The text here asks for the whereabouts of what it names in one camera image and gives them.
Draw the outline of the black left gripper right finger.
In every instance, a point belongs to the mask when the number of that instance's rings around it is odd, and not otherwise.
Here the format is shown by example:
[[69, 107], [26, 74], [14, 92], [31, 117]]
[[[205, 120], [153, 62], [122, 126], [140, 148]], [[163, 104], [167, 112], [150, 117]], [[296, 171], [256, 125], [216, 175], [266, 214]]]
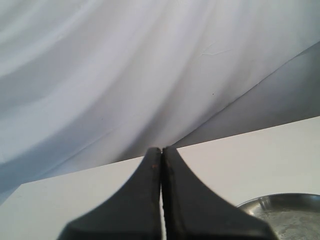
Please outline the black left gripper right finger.
[[178, 150], [162, 150], [162, 202], [168, 240], [274, 240], [264, 221], [209, 189]]

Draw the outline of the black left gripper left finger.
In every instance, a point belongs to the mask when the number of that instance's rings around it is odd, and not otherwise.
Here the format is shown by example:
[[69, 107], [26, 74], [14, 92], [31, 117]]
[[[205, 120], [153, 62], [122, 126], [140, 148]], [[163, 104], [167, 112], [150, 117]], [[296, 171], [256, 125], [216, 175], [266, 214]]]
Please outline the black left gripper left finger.
[[70, 221], [60, 240], [160, 240], [161, 150], [149, 148], [127, 182], [95, 209]]

